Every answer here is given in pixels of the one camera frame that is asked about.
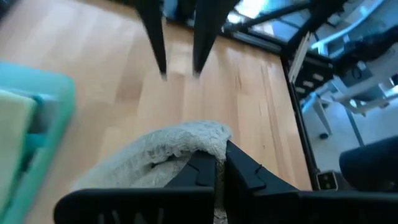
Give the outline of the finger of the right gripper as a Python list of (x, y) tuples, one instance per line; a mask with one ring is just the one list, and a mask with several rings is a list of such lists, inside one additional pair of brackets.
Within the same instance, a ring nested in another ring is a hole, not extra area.
[(167, 59), (162, 30), (162, 11), (160, 8), (160, 1), (134, 0), (134, 5), (146, 29), (160, 74), (166, 75)]
[(193, 73), (201, 74), (227, 16), (240, 0), (198, 0), (193, 36)]

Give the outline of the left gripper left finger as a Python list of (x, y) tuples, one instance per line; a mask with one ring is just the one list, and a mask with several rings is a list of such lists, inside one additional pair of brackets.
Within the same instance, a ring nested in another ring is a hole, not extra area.
[(216, 159), (197, 151), (161, 188), (82, 189), (62, 197), (55, 224), (212, 224)]

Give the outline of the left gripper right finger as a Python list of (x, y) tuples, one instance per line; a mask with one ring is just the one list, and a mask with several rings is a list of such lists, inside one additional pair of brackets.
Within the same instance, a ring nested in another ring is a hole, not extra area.
[(303, 191), (226, 143), (228, 224), (398, 224), (398, 194)]

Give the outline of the grey waffle microfiber towel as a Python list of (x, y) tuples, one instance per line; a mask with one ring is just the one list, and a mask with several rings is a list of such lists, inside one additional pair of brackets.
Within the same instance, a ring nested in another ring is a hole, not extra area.
[(216, 157), (217, 187), (214, 224), (228, 224), (223, 206), (226, 143), (232, 137), (227, 125), (211, 120), (189, 121), (143, 135), (98, 163), (72, 186), (80, 189), (164, 187), (194, 152)]

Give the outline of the green microfiber towel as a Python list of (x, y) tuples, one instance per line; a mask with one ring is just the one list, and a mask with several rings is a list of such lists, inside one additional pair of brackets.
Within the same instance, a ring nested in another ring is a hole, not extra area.
[(36, 106), (32, 98), (0, 90), (0, 213), (11, 199)]

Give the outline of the silver aluminium bar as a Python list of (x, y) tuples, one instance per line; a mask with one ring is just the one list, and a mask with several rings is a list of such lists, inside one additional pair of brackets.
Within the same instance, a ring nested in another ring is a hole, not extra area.
[(311, 32), (307, 32), (307, 34), (302, 38), (300, 45), (298, 46), (298, 49), (296, 51), (296, 54), (294, 56), (294, 59), (293, 59), (293, 62), (291, 64), (289, 74), (288, 74), (290, 83), (295, 83), (295, 81), (297, 79), (297, 76), (302, 67), (304, 58), (307, 54), (311, 34), (312, 34)]

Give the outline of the black office chair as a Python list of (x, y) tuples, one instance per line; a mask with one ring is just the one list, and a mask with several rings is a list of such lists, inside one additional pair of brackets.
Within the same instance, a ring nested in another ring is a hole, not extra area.
[(345, 151), (339, 165), (356, 190), (398, 192), (398, 136)]

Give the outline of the teal translucent plastic bin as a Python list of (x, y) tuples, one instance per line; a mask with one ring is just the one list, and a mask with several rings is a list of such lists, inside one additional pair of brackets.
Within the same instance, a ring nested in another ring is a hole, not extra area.
[(75, 111), (75, 84), (61, 73), (0, 62), (0, 90), (37, 103), (11, 199), (0, 213), (0, 224), (23, 224)]

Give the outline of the black drawer unit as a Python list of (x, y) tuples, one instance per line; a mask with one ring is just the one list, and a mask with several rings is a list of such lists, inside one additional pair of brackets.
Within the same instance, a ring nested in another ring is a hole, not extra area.
[(332, 78), (333, 69), (328, 63), (305, 59), (294, 82), (298, 99), (306, 98)]

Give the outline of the white desk frame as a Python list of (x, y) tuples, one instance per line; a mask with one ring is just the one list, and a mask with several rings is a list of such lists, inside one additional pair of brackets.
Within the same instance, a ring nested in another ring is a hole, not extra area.
[(358, 16), (344, 29), (318, 42), (311, 49), (330, 57), (335, 72), (326, 83), (316, 88), (305, 103), (313, 108), (325, 132), (332, 134), (326, 107), (342, 105), (359, 143), (362, 137), (353, 116), (374, 108), (383, 108), (398, 98), (392, 93), (393, 78), (398, 76), (398, 0), (363, 0), (356, 8)]

